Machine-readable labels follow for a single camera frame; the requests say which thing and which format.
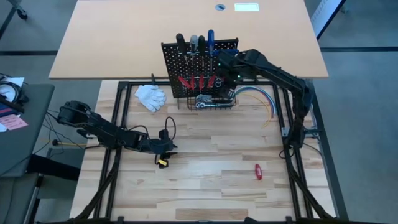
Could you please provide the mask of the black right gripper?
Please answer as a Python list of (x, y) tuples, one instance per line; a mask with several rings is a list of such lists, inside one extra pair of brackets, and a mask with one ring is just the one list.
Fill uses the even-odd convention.
[(223, 84), (220, 87), (219, 94), (222, 97), (233, 97), (233, 91), (244, 79), (242, 74), (243, 64), (228, 51), (220, 51), (217, 56), (217, 76), (221, 78)]

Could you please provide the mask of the white paper sheet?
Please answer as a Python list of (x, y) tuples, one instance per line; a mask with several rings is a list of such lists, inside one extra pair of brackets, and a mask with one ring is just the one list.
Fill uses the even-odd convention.
[(28, 100), (22, 89), (22, 78), (0, 78), (0, 96), (11, 103), (25, 103)]

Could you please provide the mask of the pink sticky note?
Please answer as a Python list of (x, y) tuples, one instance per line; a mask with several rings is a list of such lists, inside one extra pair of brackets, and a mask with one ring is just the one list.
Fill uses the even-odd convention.
[(23, 128), (28, 124), (19, 115), (8, 115), (0, 118), (0, 133)]

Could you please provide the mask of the white work gloves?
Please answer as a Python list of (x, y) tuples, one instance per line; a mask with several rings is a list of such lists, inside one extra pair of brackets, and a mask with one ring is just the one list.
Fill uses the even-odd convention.
[(167, 99), (164, 91), (157, 85), (140, 85), (134, 96), (152, 113), (160, 110)]

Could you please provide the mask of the black perforated pegboard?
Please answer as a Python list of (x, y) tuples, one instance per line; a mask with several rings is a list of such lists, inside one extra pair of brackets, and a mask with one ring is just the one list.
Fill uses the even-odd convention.
[[(215, 40), (214, 51), (218, 49), (237, 49), (238, 44), (239, 39), (237, 38)], [(187, 42), (185, 45), (187, 49), (188, 65), (185, 63), (185, 59), (183, 55), (179, 52), (178, 45), (176, 43), (161, 44), (173, 97), (185, 98), (188, 96), (196, 96), (200, 93), (206, 95), (218, 95), (223, 81), (217, 76), (215, 72), (217, 67), (217, 57), (213, 56), (213, 72), (210, 72), (210, 58), (208, 50), (205, 50), (205, 66), (202, 66), (199, 52), (197, 52), (194, 60), (194, 67), (192, 67), (190, 44)], [(184, 77), (184, 79), (186, 79), (190, 83), (192, 74), (195, 75), (195, 89), (183, 89), (181, 83), (178, 80), (178, 77)], [(200, 91), (199, 89), (199, 77), (201, 74), (204, 74), (205, 77), (205, 87), (204, 89), (202, 89), (202, 91)], [(208, 79), (213, 74), (216, 75), (214, 86), (211, 89), (207, 89)]]

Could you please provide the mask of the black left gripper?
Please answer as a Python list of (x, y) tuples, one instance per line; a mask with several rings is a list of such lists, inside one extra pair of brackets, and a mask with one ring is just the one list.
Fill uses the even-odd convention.
[[(169, 138), (169, 131), (167, 129), (163, 129), (159, 131), (159, 138), (158, 139), (144, 139), (140, 143), (140, 152), (154, 154), (154, 164), (158, 165), (159, 168), (167, 168), (169, 166), (168, 159), (172, 155), (178, 154), (177, 152), (170, 152), (170, 145), (172, 147), (176, 146), (173, 141), (170, 141)], [(158, 160), (167, 161), (167, 165), (163, 166), (162, 164), (158, 163)]]

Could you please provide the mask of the white perforated panel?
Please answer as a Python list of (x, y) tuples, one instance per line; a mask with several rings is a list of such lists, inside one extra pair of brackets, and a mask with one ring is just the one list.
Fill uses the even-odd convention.
[(321, 0), (310, 17), (317, 40), (322, 36), (346, 0)]

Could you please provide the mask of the large black-handled screwdriver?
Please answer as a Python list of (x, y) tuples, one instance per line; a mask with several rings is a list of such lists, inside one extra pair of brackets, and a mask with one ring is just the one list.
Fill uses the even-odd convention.
[(185, 63), (188, 65), (187, 49), (186, 49), (185, 39), (184, 39), (183, 34), (178, 33), (176, 35), (176, 41), (177, 41), (177, 45), (178, 45), (178, 50), (183, 55), (183, 57), (185, 59)]

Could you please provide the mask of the yellow-handled black mallet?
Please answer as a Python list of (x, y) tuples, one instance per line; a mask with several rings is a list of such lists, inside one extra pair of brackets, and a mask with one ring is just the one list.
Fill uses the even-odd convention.
[(59, 141), (57, 139), (54, 139), (52, 141), (52, 145), (53, 146), (76, 146), (76, 147), (86, 146), (85, 144), (65, 143), (65, 142), (61, 142), (61, 141)]

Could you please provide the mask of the black office chair base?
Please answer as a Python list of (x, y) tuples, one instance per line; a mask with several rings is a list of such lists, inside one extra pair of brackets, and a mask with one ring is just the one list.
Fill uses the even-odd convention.
[(11, 10), (9, 11), (9, 14), (5, 18), (2, 25), (0, 26), (0, 40), (3, 37), (12, 18), (14, 17), (14, 14), (17, 14), (18, 17), (24, 21), (26, 21), (28, 18), (27, 12), (21, 7), (22, 0), (6, 0), (6, 1), (10, 3)]

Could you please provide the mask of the silver ratchet wrench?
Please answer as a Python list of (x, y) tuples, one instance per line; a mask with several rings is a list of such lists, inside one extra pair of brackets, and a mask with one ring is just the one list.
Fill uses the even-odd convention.
[(206, 103), (206, 102), (199, 102), (195, 104), (196, 108), (225, 108), (231, 107), (231, 103)]

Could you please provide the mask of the black-handled pliers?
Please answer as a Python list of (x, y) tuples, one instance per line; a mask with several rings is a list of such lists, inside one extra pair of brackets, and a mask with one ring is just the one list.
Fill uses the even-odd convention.
[(231, 103), (232, 99), (231, 98), (223, 98), (223, 97), (215, 97), (211, 95), (198, 95), (196, 97), (196, 100), (199, 102), (205, 102), (205, 103)]

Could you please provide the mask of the tan wooden desk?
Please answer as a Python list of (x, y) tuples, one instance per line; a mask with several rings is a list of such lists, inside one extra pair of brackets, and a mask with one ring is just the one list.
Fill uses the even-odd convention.
[(295, 76), (328, 76), (304, 0), (78, 0), (50, 78), (164, 77), (161, 44), (210, 29)]

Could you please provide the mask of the blue-handled screwdriver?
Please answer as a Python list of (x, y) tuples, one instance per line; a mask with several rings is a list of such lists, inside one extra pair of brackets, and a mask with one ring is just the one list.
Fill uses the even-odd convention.
[(215, 46), (215, 33), (213, 29), (208, 31), (208, 52), (210, 58), (210, 72), (213, 72), (213, 52)]

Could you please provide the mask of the dark grey side table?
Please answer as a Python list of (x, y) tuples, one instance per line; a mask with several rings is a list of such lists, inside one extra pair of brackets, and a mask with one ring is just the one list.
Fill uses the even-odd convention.
[(27, 126), (0, 133), (0, 178), (25, 174), (54, 89), (51, 84), (23, 87), (29, 101), (23, 105), (25, 112), (21, 118)]

